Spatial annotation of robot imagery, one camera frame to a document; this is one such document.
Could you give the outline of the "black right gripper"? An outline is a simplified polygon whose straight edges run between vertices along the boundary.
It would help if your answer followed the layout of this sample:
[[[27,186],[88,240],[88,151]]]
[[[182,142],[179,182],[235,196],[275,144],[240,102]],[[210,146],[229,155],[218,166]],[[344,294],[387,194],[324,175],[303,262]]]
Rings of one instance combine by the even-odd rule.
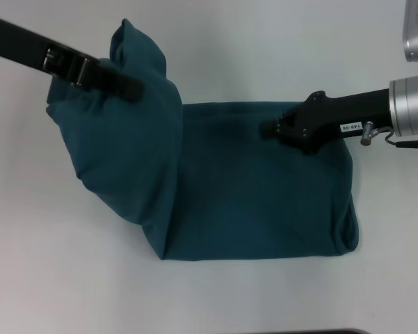
[[[296,108],[295,114],[263,121],[259,134],[262,139],[294,145],[312,154],[335,139],[362,135],[362,128],[346,129],[348,124],[359,122],[371,122],[375,129],[392,124],[387,89],[337,98],[323,91],[314,92]]]

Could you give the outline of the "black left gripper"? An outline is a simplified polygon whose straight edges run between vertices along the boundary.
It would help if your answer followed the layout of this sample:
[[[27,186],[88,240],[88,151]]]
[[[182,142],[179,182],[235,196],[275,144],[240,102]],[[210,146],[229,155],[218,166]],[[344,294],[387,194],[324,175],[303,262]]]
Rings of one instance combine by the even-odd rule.
[[[138,102],[144,83],[116,71],[98,59],[0,19],[0,57],[99,90],[128,102]]]

